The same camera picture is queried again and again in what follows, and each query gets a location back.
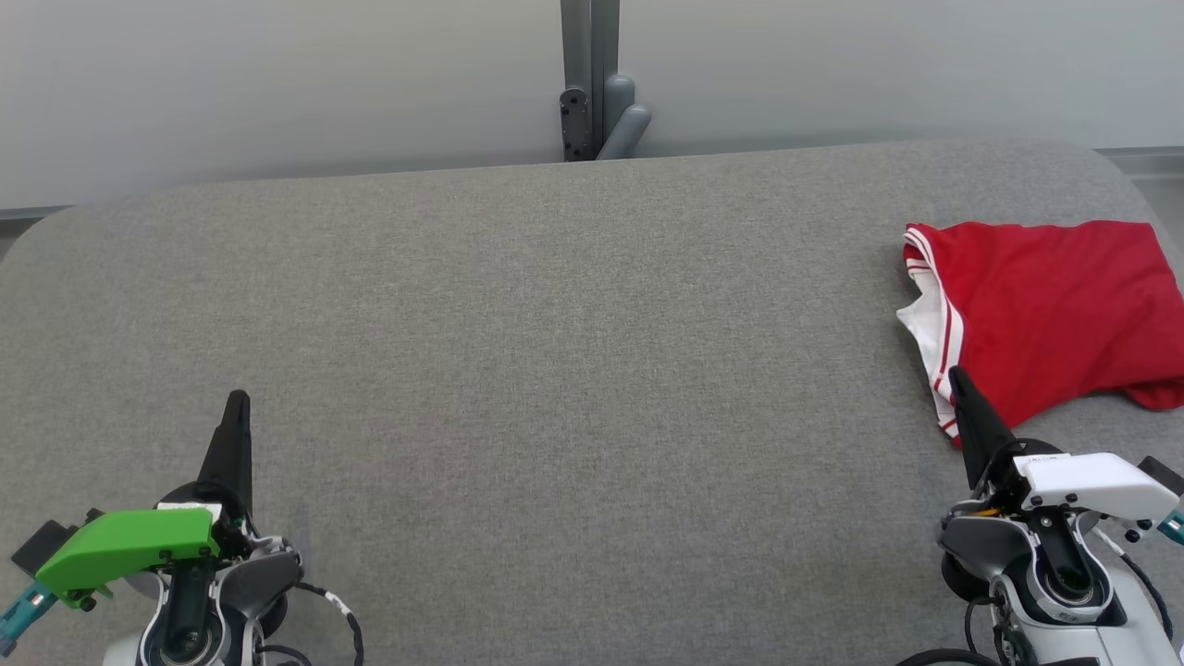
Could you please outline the grey metal post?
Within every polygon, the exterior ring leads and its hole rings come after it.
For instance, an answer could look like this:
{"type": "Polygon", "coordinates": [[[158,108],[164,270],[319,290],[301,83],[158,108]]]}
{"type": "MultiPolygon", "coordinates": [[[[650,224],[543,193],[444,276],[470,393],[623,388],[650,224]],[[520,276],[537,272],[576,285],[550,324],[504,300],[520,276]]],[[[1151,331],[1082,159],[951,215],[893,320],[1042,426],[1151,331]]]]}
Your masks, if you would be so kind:
{"type": "Polygon", "coordinates": [[[587,92],[596,156],[603,145],[603,85],[617,73],[619,9],[620,0],[560,0],[565,90],[587,92]]]}

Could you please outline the dark grey hinge bracket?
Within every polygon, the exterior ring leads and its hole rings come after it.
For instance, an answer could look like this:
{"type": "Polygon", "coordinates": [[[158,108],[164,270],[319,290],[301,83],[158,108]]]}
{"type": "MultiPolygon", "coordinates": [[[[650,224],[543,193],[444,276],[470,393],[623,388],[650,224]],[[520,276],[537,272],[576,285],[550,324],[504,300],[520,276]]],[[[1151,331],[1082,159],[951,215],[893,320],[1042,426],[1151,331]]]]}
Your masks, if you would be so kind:
{"type": "Polygon", "coordinates": [[[566,164],[580,164],[596,156],[588,97],[579,87],[560,94],[560,130],[566,164]]]}

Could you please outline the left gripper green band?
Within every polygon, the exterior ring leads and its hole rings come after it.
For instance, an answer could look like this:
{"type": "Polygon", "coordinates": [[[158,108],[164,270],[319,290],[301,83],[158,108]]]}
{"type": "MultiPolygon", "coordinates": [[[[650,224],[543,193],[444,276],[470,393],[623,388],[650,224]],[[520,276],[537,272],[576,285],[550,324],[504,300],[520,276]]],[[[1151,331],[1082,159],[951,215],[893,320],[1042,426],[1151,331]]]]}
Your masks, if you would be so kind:
{"type": "Polygon", "coordinates": [[[251,401],[233,389],[194,482],[152,510],[99,512],[33,578],[71,608],[131,574],[189,561],[227,561],[245,551],[253,518],[251,401]]]}

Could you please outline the red white basketball jersey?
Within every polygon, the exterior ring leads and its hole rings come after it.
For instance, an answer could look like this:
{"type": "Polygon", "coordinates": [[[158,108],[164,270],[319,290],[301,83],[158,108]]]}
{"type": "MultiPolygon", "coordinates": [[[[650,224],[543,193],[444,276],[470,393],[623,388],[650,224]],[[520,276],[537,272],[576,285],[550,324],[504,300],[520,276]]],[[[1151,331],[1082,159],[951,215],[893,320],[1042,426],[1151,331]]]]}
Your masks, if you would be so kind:
{"type": "Polygon", "coordinates": [[[938,425],[955,444],[953,366],[1010,427],[1088,395],[1184,374],[1184,294],[1148,224],[910,224],[902,241],[919,295],[896,315],[920,351],[938,425]]]}

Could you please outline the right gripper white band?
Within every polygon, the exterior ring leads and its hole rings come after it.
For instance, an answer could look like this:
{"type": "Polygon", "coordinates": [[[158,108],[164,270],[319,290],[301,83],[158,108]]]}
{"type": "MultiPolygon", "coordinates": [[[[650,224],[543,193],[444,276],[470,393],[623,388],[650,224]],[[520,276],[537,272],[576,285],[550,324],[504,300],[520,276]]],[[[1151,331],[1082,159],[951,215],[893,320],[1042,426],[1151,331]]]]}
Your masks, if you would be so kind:
{"type": "Polygon", "coordinates": [[[948,371],[951,404],[969,488],[1003,515],[1035,510],[1095,512],[1151,529],[1180,498],[1113,452],[1069,454],[1015,438],[963,366],[948,371]]]}

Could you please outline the grey cylindrical tube lever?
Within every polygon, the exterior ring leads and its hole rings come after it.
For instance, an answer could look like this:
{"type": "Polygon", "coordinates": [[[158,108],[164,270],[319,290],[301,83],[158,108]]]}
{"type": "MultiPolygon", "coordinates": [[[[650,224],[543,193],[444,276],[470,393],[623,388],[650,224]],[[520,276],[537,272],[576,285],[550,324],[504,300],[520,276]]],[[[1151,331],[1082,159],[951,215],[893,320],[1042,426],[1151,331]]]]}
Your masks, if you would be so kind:
{"type": "Polygon", "coordinates": [[[597,160],[635,156],[652,113],[635,100],[635,81],[614,73],[603,85],[603,145],[597,160]]]}

